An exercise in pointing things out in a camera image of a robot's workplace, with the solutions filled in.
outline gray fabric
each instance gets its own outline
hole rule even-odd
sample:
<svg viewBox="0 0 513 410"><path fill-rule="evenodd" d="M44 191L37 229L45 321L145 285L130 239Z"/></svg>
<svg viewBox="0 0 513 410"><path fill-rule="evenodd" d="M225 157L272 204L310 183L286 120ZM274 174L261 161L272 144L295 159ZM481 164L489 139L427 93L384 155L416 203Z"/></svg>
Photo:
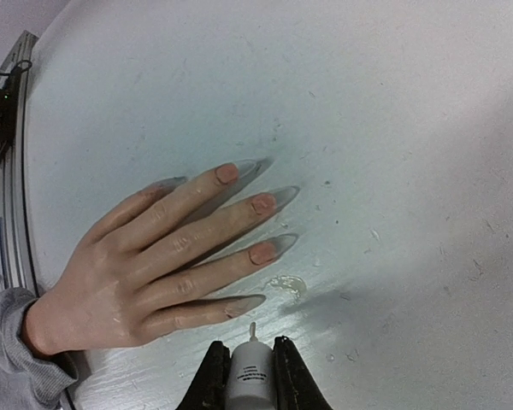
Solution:
<svg viewBox="0 0 513 410"><path fill-rule="evenodd" d="M26 310L36 301L28 290L0 293L0 409L55 409L64 389L78 379L67 354L51 361L35 359L20 340Z"/></svg>

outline mannequin hand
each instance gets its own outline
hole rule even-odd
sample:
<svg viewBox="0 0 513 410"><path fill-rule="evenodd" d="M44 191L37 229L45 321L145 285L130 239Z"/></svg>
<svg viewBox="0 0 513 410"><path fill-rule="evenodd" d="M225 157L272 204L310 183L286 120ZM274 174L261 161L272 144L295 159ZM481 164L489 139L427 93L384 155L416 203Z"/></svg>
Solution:
<svg viewBox="0 0 513 410"><path fill-rule="evenodd" d="M264 296L201 298L274 262L296 237L182 269L268 219L297 192L259 194L180 225L238 178L238 168L226 164L176 189L171 181L154 184L121 202L84 235L56 286L27 310L23 342L42 358L140 346L259 306Z"/></svg>

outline glue residue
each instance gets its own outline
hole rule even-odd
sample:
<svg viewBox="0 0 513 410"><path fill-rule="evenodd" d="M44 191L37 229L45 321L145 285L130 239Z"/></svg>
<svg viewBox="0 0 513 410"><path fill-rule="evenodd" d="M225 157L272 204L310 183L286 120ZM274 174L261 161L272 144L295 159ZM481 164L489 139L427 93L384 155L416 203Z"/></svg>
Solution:
<svg viewBox="0 0 513 410"><path fill-rule="evenodd" d="M278 276L266 282L264 287L268 285L272 286L273 288L278 288L289 292L297 300L300 299L300 296L306 293L306 290L308 289L306 287L306 283L298 276Z"/></svg>

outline pinky finger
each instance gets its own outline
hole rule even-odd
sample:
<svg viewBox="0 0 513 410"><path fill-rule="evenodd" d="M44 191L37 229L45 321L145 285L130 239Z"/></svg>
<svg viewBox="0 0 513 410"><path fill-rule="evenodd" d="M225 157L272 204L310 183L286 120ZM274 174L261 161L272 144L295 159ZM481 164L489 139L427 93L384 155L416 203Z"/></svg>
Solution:
<svg viewBox="0 0 513 410"><path fill-rule="evenodd" d="M220 300L195 301L154 312L146 319L147 334L156 339L174 331L214 325L237 318L266 301L266 296L254 295Z"/></svg>

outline scratch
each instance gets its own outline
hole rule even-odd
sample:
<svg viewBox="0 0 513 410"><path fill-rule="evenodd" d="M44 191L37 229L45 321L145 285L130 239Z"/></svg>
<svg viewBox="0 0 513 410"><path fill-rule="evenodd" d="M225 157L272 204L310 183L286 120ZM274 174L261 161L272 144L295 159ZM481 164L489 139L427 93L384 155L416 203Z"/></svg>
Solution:
<svg viewBox="0 0 513 410"><path fill-rule="evenodd" d="M380 242L380 234L376 230L371 229L370 233L377 242Z"/></svg>
<svg viewBox="0 0 513 410"><path fill-rule="evenodd" d="M479 262L477 262L475 259L473 259L473 263L474 263L475 267L477 268L477 270L479 271L479 276L484 275L485 271L482 268L482 266L479 264Z"/></svg>
<svg viewBox="0 0 513 410"><path fill-rule="evenodd" d="M494 231L494 228L492 228L492 225L490 225L490 222L488 222L487 220L484 220L484 221L485 221L486 227L487 227L488 229L490 229L490 231L491 231L492 233L496 233L496 231Z"/></svg>

